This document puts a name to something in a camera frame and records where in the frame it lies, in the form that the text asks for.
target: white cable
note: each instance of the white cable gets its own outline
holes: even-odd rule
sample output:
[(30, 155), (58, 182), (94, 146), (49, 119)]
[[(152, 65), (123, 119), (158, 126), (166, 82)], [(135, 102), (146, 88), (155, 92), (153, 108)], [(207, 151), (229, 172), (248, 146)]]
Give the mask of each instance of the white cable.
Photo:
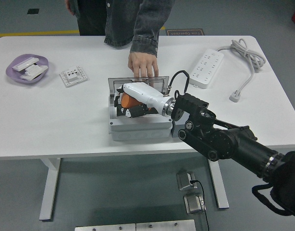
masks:
[(246, 80), (246, 82), (238, 90), (233, 92), (230, 96), (230, 100), (232, 100), (233, 102), (238, 102), (240, 99), (240, 94), (242, 89), (253, 78), (255, 74), (255, 69), (260, 70), (261, 67), (263, 67), (263, 65), (266, 63), (266, 59), (261, 54), (248, 49), (246, 42), (243, 39), (240, 39), (238, 42), (235, 40), (232, 40), (232, 44), (230, 46), (220, 47), (217, 49), (217, 51), (221, 51), (221, 50), (232, 50), (239, 53), (241, 56), (243, 56), (247, 60), (252, 71), (250, 77)]

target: purple plate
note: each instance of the purple plate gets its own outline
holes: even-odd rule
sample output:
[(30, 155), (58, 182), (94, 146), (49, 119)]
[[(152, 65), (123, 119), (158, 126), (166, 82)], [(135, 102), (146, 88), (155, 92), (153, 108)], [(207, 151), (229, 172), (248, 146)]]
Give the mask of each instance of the purple plate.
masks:
[(48, 71), (48, 69), (45, 70), (43, 73), (41, 73), (36, 78), (32, 79), (31, 81), (20, 78), (25, 73), (25, 70), (24, 69), (22, 71), (15, 71), (15, 70), (13, 70), (13, 66), (18, 65), (19, 63), (21, 63), (24, 60), (26, 60), (28, 58), (31, 58), (31, 57), (34, 57), (34, 58), (38, 58), (39, 59), (39, 61), (36, 62), (36, 64), (38, 66), (39, 65), (46, 65), (46, 66), (48, 66), (48, 69), (49, 69), (49, 62), (48, 62), (48, 59), (46, 59), (45, 57), (42, 57), (42, 56), (39, 56), (39, 55), (35, 55), (35, 54), (23, 54), (23, 55), (20, 55), (17, 58), (15, 58), (12, 61), (12, 63), (9, 64), (9, 66), (6, 68), (6, 75), (9, 78), (11, 78), (11, 79), (13, 79), (13, 80), (15, 80), (17, 82), (20, 82), (20, 83), (35, 83), (35, 82), (39, 81), (46, 74), (46, 72)]

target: table leg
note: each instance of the table leg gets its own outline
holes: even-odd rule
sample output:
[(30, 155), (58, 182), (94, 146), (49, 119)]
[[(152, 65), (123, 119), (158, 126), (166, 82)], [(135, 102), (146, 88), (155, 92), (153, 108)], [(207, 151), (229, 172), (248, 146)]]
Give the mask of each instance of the table leg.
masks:
[(210, 171), (212, 175), (218, 208), (229, 208), (229, 203), (228, 203), (225, 186), (224, 186), (223, 178), (221, 176), (218, 161), (213, 162), (209, 160), (209, 165), (210, 165)]
[(45, 158), (41, 161), (49, 168), (47, 181), (45, 186), (45, 191), (43, 194), (41, 210), (40, 210), (40, 220), (50, 220), (53, 204), (55, 188), (57, 183), (57, 177), (60, 169), (61, 158)]

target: hand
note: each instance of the hand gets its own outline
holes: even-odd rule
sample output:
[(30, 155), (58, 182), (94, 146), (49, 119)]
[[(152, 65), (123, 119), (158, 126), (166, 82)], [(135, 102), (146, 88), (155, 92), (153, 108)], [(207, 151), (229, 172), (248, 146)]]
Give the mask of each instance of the hand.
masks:
[(70, 12), (71, 15), (75, 15), (70, 8), (69, 0), (65, 0), (66, 9)]
[(134, 77), (158, 76), (157, 58), (153, 54), (132, 52), (128, 56), (128, 67), (134, 73)]

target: electrical box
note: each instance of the electrical box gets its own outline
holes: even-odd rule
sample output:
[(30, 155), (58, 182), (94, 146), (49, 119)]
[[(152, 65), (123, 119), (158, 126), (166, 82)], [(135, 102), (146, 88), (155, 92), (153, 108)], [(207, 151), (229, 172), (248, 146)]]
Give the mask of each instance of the electrical box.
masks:
[(169, 77), (148, 78), (109, 78), (109, 134), (114, 141), (159, 139), (169, 137), (172, 129), (172, 119), (158, 113), (144, 115), (137, 118), (128, 118), (120, 115), (117, 107), (114, 107), (114, 93), (123, 84), (132, 82), (144, 82), (161, 93), (165, 93)]

